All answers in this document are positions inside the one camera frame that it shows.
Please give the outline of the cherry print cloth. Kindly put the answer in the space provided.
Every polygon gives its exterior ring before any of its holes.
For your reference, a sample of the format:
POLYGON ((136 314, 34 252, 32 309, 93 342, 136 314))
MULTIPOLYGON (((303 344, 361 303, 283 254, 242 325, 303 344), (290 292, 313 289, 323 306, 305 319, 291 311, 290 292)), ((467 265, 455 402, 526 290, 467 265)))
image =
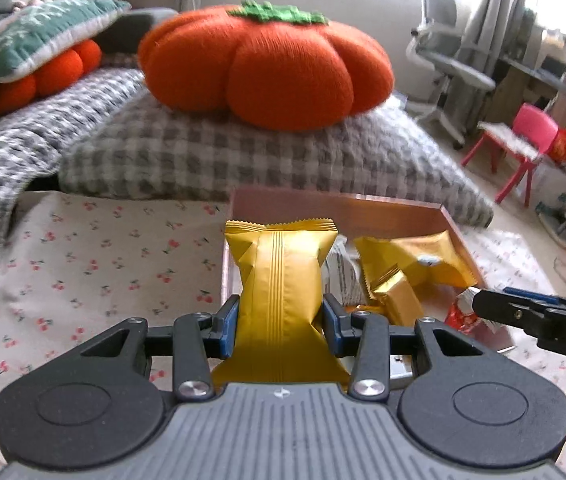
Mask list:
POLYGON ((324 217, 348 237, 448 231, 489 286, 552 288, 520 235, 466 228, 439 206, 262 188, 230 204, 28 193, 0 252, 0 390, 124 318, 167 325, 217 309, 230 284, 228 219, 324 217))

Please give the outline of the green white patterned pillow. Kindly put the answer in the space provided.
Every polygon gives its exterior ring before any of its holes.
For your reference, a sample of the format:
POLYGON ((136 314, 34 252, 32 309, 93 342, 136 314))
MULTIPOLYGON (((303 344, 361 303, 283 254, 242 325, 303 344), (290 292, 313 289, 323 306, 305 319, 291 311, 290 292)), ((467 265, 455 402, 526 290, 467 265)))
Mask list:
POLYGON ((0 82, 36 72, 130 9, 123 0, 48 0, 11 14, 0 21, 0 82))

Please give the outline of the grey curtain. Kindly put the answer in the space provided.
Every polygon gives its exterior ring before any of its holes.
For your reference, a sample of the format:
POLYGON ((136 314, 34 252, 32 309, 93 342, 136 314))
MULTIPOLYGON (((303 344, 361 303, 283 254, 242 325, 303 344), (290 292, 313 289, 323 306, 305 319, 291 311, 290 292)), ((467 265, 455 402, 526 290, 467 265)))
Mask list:
POLYGON ((491 76, 503 49, 514 40, 522 23, 525 0, 481 0, 465 29, 469 65, 491 76))

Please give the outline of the red white candy packet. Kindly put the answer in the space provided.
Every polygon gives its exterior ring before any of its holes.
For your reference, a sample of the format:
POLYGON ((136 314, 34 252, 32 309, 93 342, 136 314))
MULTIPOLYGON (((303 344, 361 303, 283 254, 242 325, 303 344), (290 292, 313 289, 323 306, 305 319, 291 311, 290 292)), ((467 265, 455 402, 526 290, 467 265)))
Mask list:
POLYGON ((487 328, 492 334, 495 334, 503 327, 500 323, 485 320, 476 314, 473 302, 478 292, 480 292, 480 288, 476 286, 466 288, 463 292, 460 292, 456 296, 454 303, 451 304, 444 319, 448 326, 467 336, 474 336, 478 333, 478 330, 483 328, 487 328))

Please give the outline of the grey checked blanket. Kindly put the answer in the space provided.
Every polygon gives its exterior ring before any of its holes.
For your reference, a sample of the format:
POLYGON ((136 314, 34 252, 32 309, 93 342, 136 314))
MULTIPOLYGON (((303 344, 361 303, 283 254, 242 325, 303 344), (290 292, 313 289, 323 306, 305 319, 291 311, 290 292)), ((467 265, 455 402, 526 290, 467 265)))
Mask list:
POLYGON ((70 147, 143 87, 141 70, 99 68, 69 89, 0 118, 0 252, 12 211, 37 178, 50 177, 70 147))

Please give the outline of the grey office chair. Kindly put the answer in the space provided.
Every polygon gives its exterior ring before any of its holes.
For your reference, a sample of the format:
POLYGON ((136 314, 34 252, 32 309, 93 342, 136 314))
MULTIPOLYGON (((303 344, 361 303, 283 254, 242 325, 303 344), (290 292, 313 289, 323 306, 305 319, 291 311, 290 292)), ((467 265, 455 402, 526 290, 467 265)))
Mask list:
POLYGON ((422 0, 422 21, 411 30, 405 49, 408 60, 439 75, 436 87, 426 102, 409 99, 405 107, 420 124, 438 122, 451 136, 456 150, 465 145, 465 136, 444 112, 453 78, 460 78, 470 88, 490 92, 496 88, 493 79, 458 60, 464 49, 463 32, 456 28, 455 0, 422 0))

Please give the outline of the grey checked cushion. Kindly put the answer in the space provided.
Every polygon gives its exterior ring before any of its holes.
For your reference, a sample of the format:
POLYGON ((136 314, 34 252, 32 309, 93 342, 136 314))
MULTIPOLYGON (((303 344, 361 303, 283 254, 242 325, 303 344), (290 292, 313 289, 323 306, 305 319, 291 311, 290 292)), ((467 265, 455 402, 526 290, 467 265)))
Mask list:
POLYGON ((493 204, 391 101, 309 132, 169 110, 142 92, 62 157, 66 193, 127 200, 225 200, 241 185, 405 198, 489 226, 493 204))

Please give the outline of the small orange pumpkin plush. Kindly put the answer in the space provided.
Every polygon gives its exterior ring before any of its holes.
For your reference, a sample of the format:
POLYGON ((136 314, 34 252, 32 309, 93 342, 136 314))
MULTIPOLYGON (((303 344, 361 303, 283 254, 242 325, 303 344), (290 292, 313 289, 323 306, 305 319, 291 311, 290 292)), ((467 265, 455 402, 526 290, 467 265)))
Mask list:
POLYGON ((0 116, 64 91, 98 68, 101 58, 101 48, 88 39, 52 58, 32 74, 0 84, 0 116))

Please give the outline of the large orange pumpkin plush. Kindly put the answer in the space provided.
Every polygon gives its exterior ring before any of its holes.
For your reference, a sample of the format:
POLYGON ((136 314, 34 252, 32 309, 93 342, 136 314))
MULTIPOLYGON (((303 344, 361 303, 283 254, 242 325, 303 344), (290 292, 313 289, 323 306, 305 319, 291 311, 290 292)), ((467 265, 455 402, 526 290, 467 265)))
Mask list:
POLYGON ((325 128, 384 103, 395 75, 360 29, 297 6, 245 0, 169 18, 140 41, 157 101, 281 131, 325 128))

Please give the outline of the red child chair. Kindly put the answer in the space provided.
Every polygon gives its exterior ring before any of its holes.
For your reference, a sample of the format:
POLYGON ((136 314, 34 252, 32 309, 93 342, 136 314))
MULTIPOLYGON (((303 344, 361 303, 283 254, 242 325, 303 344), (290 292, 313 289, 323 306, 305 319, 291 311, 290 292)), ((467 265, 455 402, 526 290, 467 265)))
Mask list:
POLYGON ((496 194, 496 203, 501 204, 513 188, 522 179, 525 179, 524 205, 528 208, 534 172, 542 158, 552 148, 558 133, 558 125, 555 120, 540 108, 524 103, 519 107, 511 126, 503 122, 499 124, 478 122, 477 127, 480 131, 480 138, 461 160, 461 166, 465 167, 479 149, 487 144, 491 148, 492 174, 498 171, 499 151, 513 156, 518 161, 518 168, 507 184, 496 194))

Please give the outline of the small gold snack packet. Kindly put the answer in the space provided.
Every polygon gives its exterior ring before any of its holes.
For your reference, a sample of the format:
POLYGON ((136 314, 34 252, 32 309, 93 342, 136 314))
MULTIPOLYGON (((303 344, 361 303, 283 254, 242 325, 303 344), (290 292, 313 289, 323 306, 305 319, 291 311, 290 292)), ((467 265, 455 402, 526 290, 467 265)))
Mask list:
POLYGON ((413 327, 424 315, 420 300, 405 274, 394 266, 379 278, 371 281, 371 295, 384 309, 393 325, 413 327))

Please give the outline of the white snack packet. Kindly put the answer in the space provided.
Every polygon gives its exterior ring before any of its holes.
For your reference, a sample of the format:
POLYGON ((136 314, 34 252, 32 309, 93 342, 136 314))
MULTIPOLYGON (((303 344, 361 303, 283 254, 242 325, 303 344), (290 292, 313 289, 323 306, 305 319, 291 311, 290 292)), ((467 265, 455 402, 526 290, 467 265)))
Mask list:
POLYGON ((321 266, 322 287, 343 306, 357 306, 367 301, 362 286, 360 258, 356 247, 338 234, 321 266))

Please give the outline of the wooden desk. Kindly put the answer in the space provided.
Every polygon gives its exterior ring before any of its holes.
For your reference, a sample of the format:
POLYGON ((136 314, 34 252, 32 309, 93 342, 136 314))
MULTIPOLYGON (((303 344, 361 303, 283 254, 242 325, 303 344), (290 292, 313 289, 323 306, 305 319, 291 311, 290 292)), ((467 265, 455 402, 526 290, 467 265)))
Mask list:
POLYGON ((518 108, 532 104, 566 129, 566 35, 536 23, 522 25, 496 62, 496 90, 481 118, 513 122, 518 108))

